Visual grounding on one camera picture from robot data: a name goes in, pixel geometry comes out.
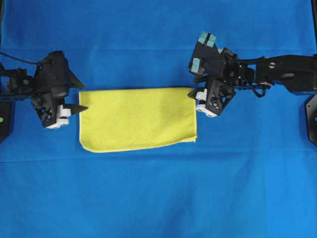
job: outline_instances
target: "metal bracket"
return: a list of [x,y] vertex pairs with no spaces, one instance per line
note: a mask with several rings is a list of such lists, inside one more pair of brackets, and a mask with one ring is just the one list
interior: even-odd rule
[[317,145],[317,95],[306,103],[306,120],[308,138],[314,145]]
[[0,143],[10,134],[12,102],[0,102]]

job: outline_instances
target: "microfiber cloth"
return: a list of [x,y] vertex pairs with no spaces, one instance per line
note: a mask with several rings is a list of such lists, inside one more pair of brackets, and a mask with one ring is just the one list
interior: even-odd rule
[[89,151],[115,152],[195,142],[195,100],[191,88],[86,91],[79,103],[80,143]]

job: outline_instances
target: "blue fabric backdrop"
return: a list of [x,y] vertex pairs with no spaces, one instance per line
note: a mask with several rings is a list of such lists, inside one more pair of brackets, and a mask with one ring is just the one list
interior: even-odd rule
[[[88,90],[195,87],[187,66],[202,31],[241,58],[316,53],[309,0],[7,0],[2,24],[3,52],[63,50]],[[0,145],[0,237],[316,237],[307,99],[238,92],[222,116],[198,114],[197,143],[109,154],[81,147],[78,116],[47,130],[18,102]]]

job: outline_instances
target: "blue tape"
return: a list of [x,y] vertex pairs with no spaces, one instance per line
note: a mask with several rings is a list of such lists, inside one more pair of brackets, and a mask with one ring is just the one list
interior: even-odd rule
[[205,43],[207,36],[208,36],[208,33],[203,31],[200,37],[198,38],[198,41],[202,44]]
[[191,71],[195,72],[195,73],[198,73],[199,65],[200,65],[200,59],[193,58],[193,65],[192,65]]
[[210,34],[209,40],[207,42],[207,46],[213,47],[215,41],[216,41],[216,36],[214,36],[213,34]]

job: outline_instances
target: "black cable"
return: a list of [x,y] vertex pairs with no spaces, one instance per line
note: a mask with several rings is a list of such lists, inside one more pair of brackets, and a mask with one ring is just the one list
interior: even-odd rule
[[7,54],[2,53],[2,52],[0,52],[0,55],[5,56],[5,57],[10,58],[10,59],[13,59],[13,60],[16,60],[16,61],[23,62],[23,63],[36,64],[36,65],[43,64],[42,62],[31,62],[31,61],[27,61],[24,59],[19,59],[17,57],[13,57],[13,56],[7,55]]

